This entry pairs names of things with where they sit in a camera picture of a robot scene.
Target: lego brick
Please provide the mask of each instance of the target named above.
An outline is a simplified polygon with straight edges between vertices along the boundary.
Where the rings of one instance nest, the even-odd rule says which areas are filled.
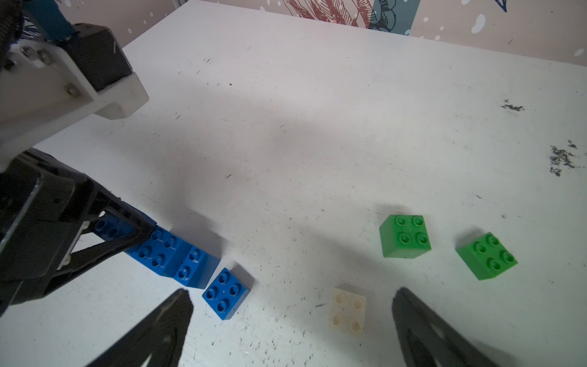
[[[361,295],[332,288],[328,310],[328,327],[346,334],[365,334],[367,299]]]
[[[495,278],[518,263],[491,232],[457,252],[479,280]]]
[[[228,320],[234,315],[245,297],[248,289],[228,269],[224,268],[210,284],[202,298],[222,320]]]
[[[379,234],[383,257],[415,258],[431,250],[422,216],[389,216]]]
[[[204,289],[219,263],[219,258],[192,246],[173,278],[186,287]]]
[[[171,232],[155,227],[151,237],[130,256],[159,275],[173,277],[192,248]]]
[[[134,231],[132,225],[109,214],[94,225],[93,232],[105,241],[112,241]]]

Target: lego stud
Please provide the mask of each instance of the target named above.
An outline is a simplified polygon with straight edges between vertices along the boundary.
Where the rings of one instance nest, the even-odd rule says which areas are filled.
[[[353,301],[353,307],[355,309],[362,309],[363,308],[363,302],[361,302],[360,299],[356,299]]]
[[[190,276],[190,268],[183,267],[177,271],[177,276],[180,278],[187,278]]]
[[[424,220],[422,219],[422,217],[414,217],[411,221],[416,227],[419,227],[422,224],[424,224]]]
[[[223,299],[216,305],[216,310],[220,313],[225,312],[229,305],[230,302],[227,299]]]
[[[494,270],[501,269],[500,263],[498,263],[494,258],[489,258],[489,260],[487,260],[487,266]]]
[[[350,329],[353,332],[359,332],[359,331],[361,331],[361,324],[359,324],[359,321],[353,320],[350,322]]]
[[[190,260],[193,262],[198,262],[200,260],[200,252],[196,249],[193,249],[190,252],[190,256],[189,256]]]
[[[176,244],[176,238],[173,236],[166,239],[165,242],[163,243],[163,245],[165,247],[173,247],[175,244]]]
[[[139,257],[141,259],[151,256],[151,247],[145,246],[139,251]]]
[[[416,235],[416,239],[418,240],[418,242],[419,242],[420,244],[423,244],[423,245],[425,245],[425,244],[427,244],[427,243],[428,243],[428,236],[426,236],[426,235],[425,235],[425,234],[423,234],[423,233],[418,233],[418,234]]]
[[[236,296],[238,295],[238,293],[241,291],[241,285],[240,284],[235,284],[232,287],[230,287],[230,289],[228,290],[228,293],[231,296]]]
[[[407,235],[406,233],[400,233],[399,238],[402,243],[407,244],[410,242],[410,236]]]
[[[475,250],[475,252],[480,252],[480,253],[484,253],[487,251],[485,246],[483,246],[480,242],[475,242],[473,244],[473,249]]]
[[[104,229],[104,227],[106,226],[106,221],[105,220],[101,220],[98,223],[96,223],[96,225],[94,226],[94,229],[99,232],[102,231],[102,229]]]
[[[500,241],[497,239],[496,236],[489,235],[489,236],[487,236],[487,243],[489,243],[490,245],[493,245],[493,246],[497,246],[498,244],[500,244]]]
[[[226,282],[228,281],[228,279],[230,278],[230,275],[228,275],[228,273],[223,272],[222,274],[220,274],[218,276],[218,282],[220,284],[226,284]]]
[[[216,298],[216,295],[218,294],[218,288],[216,287],[210,287],[208,288],[208,290],[206,291],[206,299],[209,299],[210,301]]]
[[[159,265],[163,265],[165,263],[165,255],[159,254],[153,258],[151,265],[154,267],[158,267]]]
[[[338,303],[339,305],[345,304],[346,303],[346,296],[342,293],[338,293],[336,295],[336,303]]]
[[[340,315],[334,315],[334,317],[332,318],[332,323],[335,326],[340,326],[342,324],[342,316],[340,316]]]
[[[514,262],[514,256],[510,254],[508,251],[502,251],[500,254],[500,258],[502,261],[505,262]]]
[[[106,237],[109,239],[115,238],[118,235],[118,230],[116,228],[112,228],[108,233],[106,233]]]

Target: dark stain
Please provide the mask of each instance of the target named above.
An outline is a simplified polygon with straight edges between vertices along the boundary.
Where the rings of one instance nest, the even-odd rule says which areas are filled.
[[[575,163],[571,161],[571,157],[575,157],[573,153],[570,153],[564,149],[558,149],[554,145],[551,145],[552,155],[550,156],[551,168],[550,172],[556,176],[561,176],[561,169],[558,168],[561,164],[569,168],[576,168]]]
[[[505,105],[502,105],[501,108],[510,109],[512,111],[523,111],[524,110],[524,106],[517,106],[516,107],[514,105],[509,105],[508,104],[509,101],[510,101],[509,99],[504,99]]]

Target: blue drawing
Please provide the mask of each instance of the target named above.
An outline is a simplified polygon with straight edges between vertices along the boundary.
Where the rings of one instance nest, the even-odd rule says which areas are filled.
[[[500,3],[500,0],[495,0],[495,2],[497,3],[497,5],[500,6],[501,9],[503,9],[504,12],[508,12],[508,9],[505,7],[505,4],[508,2],[508,0],[502,0],[503,4]]]
[[[369,29],[408,35],[420,0],[375,0]]]

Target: white lego brick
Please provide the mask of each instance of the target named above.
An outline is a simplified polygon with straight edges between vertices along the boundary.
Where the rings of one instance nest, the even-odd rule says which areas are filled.
[[[361,295],[332,288],[328,310],[328,326],[346,334],[365,334],[367,299]]]

